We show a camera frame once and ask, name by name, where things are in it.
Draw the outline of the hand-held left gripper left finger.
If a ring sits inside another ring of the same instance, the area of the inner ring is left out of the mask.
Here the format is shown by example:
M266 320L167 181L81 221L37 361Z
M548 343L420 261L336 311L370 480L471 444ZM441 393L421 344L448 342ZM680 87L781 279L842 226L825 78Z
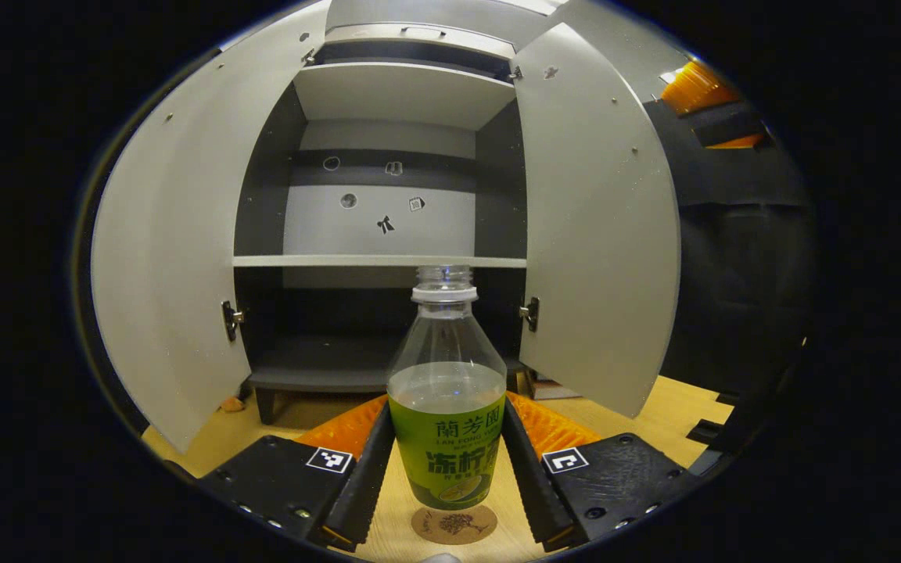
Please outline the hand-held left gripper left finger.
M215 500L296 542L354 552L368 541L396 430L389 407L366 424L364 449L265 435L198 480Z

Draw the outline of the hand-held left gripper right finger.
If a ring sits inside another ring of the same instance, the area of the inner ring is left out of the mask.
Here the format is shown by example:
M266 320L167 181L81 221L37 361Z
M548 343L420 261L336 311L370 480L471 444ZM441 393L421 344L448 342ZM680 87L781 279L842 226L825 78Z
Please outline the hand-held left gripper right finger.
M601 438L508 393L503 439L533 540L544 551L622 533L703 484L632 432Z

